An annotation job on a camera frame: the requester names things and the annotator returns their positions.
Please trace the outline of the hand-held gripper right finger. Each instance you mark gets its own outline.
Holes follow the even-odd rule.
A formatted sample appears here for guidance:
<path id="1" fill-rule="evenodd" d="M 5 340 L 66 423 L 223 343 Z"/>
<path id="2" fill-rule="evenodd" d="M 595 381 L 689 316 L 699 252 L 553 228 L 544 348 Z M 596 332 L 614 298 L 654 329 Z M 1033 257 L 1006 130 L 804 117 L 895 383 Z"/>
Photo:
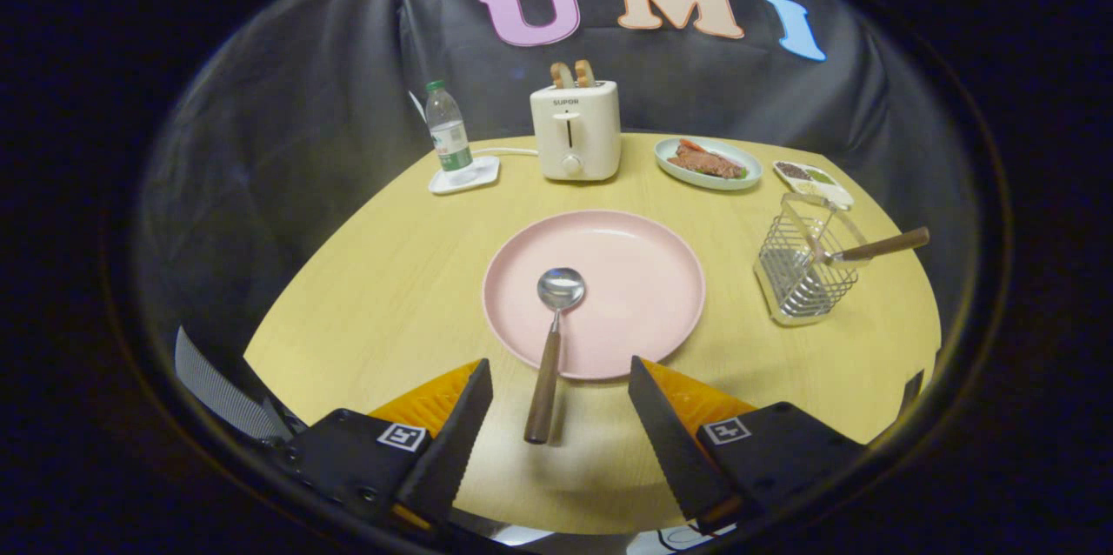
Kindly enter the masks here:
<path id="1" fill-rule="evenodd" d="M 698 531 L 769 516 L 866 449 L 791 402 L 754 407 L 639 356 L 630 360 L 628 393 L 664 483 Z"/>

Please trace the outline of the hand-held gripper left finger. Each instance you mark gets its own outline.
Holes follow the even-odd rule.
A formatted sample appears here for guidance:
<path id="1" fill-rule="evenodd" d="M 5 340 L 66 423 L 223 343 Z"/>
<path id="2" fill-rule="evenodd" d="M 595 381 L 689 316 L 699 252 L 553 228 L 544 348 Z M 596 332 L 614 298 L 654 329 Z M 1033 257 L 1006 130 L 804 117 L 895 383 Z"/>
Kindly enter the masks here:
<path id="1" fill-rule="evenodd" d="M 331 412 L 268 455 L 287 478 L 362 522 L 437 531 L 492 399 L 490 364 L 477 359 L 373 412 Z"/>

